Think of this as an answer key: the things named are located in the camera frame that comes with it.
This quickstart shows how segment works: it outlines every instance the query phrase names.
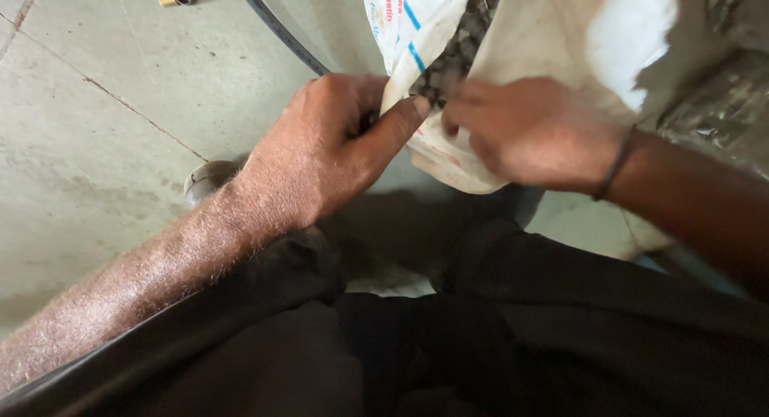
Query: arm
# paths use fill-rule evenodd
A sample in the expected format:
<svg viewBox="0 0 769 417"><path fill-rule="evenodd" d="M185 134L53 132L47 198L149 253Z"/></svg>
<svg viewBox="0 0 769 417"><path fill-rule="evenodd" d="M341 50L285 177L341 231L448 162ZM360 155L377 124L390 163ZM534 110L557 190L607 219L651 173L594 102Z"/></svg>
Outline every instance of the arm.
<svg viewBox="0 0 769 417"><path fill-rule="evenodd" d="M504 87L466 81L444 111L450 135L495 174L549 190L593 195L616 157L624 127L613 125L548 78ZM769 299L769 184L703 155L636 131L607 200L626 207Z"/></svg>
<svg viewBox="0 0 769 417"><path fill-rule="evenodd" d="M312 225L370 187L428 113L399 102L359 137L387 78L310 81L243 170L203 205L59 295L0 344L0 395L216 282L245 255Z"/></svg>

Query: hairy forearm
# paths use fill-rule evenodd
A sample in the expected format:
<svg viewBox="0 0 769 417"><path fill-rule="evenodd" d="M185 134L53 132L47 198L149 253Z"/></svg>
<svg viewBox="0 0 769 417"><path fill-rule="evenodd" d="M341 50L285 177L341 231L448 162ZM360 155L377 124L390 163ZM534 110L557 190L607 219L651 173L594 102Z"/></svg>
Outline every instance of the hairy forearm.
<svg viewBox="0 0 769 417"><path fill-rule="evenodd" d="M237 183L24 323L0 345L0 395L215 282L238 259L287 230L268 200L243 193L253 189Z"/></svg>
<svg viewBox="0 0 769 417"><path fill-rule="evenodd" d="M636 133L608 200L646 218L769 299L769 184Z"/></svg>

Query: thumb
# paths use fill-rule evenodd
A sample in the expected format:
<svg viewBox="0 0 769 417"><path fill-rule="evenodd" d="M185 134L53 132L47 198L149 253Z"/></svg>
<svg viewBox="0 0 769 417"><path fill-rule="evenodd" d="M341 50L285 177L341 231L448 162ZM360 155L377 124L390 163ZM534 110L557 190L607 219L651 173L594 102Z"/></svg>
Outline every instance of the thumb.
<svg viewBox="0 0 769 417"><path fill-rule="evenodd" d="M355 148L384 169L406 145L430 113L430 102L422 96L405 98L379 118L379 121L355 140Z"/></svg>

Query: concrete floor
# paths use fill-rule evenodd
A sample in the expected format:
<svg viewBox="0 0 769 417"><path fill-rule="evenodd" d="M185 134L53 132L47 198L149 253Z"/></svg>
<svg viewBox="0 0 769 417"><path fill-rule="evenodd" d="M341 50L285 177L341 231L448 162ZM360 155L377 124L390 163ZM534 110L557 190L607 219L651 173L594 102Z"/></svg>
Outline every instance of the concrete floor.
<svg viewBox="0 0 769 417"><path fill-rule="evenodd" d="M383 73L362 0L266 1L333 71ZM684 36L712 40L698 28ZM661 61L670 67L649 115L664 107L684 74L722 50L709 52L687 48L681 61ZM157 0L0 0L0 337L183 214L187 173L204 160L250 151L313 77L244 0L176 8ZM653 84L655 77L645 79ZM386 212L420 205L432 214L425 228L433 232L445 231L441 215L454 211L434 205L456 195L412 167L404 152L372 193L389 194L378 203ZM576 228L568 221L554 226L565 220L560 212L586 201L547 199L546 214L535 221L539 232L558 238L568 231L570 244L596 252L606 252L593 244L599 229L617 240L613 225L591 226L591 218L588 235L579 221ZM368 211L354 205L351 218L356 208ZM368 229L359 225L358 233ZM411 236L424 241L429 232Z"/></svg>

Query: black wristband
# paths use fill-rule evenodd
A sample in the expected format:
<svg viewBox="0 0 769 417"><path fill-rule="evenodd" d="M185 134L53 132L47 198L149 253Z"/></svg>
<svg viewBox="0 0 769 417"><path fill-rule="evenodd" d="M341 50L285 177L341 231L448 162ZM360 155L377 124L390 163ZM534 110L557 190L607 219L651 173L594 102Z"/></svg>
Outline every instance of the black wristband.
<svg viewBox="0 0 769 417"><path fill-rule="evenodd" d="M614 180L614 176L617 175L617 170L619 170L620 165L622 165L622 162L624 162L625 157L628 155L628 144L630 143L630 135L633 134L633 130L635 130L635 125L630 126L627 133L625 133L625 136L622 138L620 148L617 151L617 157L614 158L614 163L611 164L609 172L606 173L603 181L601 181L601 185L598 186L598 190L595 191L593 201L601 201L609 191L611 182Z"/></svg>

